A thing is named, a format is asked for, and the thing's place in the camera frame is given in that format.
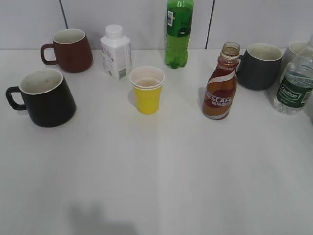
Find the green label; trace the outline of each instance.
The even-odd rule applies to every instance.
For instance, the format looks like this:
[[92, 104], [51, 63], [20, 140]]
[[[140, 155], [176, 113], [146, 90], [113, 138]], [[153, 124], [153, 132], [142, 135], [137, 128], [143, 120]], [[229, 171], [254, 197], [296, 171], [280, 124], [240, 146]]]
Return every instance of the green label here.
[[192, 9], [187, 7], [170, 7], [167, 10], [167, 34], [173, 37], [190, 35]]
[[291, 108], [301, 108], [308, 101], [313, 88], [303, 88], [292, 84], [284, 77], [277, 92], [277, 99]]

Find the black mug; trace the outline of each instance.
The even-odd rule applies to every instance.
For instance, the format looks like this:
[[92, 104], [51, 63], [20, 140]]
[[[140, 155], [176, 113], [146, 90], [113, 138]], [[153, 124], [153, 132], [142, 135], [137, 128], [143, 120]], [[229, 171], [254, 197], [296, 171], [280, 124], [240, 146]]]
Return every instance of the black mug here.
[[245, 54], [240, 56], [238, 83], [254, 91], [270, 88], [277, 79], [282, 56], [275, 46], [264, 43], [250, 45]]
[[[24, 104], [14, 101], [12, 93], [21, 93]], [[27, 110], [32, 121], [42, 127], [59, 126], [70, 120], [76, 104], [61, 72], [37, 71], [25, 77], [18, 87], [7, 89], [6, 98], [15, 110]]]

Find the white mug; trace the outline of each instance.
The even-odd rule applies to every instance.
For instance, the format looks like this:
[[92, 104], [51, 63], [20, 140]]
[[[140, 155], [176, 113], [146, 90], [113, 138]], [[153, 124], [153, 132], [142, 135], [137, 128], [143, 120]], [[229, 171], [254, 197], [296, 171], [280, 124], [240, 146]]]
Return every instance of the white mug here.
[[288, 64], [294, 59], [294, 57], [307, 45], [307, 42], [304, 41], [295, 41], [288, 45], [285, 53], [283, 55], [283, 60], [280, 66], [278, 77], [276, 82], [281, 84], [284, 79], [286, 68]]

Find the brown mug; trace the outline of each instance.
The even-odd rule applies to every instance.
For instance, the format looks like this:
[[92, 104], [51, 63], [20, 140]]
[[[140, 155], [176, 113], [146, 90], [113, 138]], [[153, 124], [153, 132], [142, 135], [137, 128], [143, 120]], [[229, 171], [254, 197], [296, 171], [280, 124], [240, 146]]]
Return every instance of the brown mug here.
[[[54, 61], [45, 59], [44, 50], [54, 48]], [[45, 65], [59, 65], [67, 72], [83, 72], [92, 65], [92, 52], [84, 31], [76, 28], [64, 29], [53, 36], [52, 44], [41, 47], [41, 59]]]

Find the tile grout line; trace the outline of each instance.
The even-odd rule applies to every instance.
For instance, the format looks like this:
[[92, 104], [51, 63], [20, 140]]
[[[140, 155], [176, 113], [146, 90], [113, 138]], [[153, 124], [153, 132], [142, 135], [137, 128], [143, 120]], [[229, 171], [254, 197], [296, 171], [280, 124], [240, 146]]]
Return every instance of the tile grout line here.
[[214, 13], [214, 6], [215, 6], [215, 0], [213, 0], [212, 11], [211, 11], [211, 17], [210, 17], [210, 24], [209, 24], [209, 29], [208, 29], [208, 32], [207, 32], [207, 38], [206, 38], [205, 49], [207, 49], [207, 44], [208, 44], [208, 42], [209, 42], [210, 31], [211, 31], [211, 24], [212, 24], [212, 18], [213, 18], [213, 13]]
[[67, 18], [65, 17], [64, 9], [63, 9], [63, 5], [62, 5], [61, 0], [59, 0], [59, 3], [60, 3], [60, 7], [61, 7], [61, 11], [62, 11], [62, 15], [63, 15], [63, 19], [64, 19], [65, 26], [66, 26], [66, 28], [68, 28], [68, 25], [67, 25]]

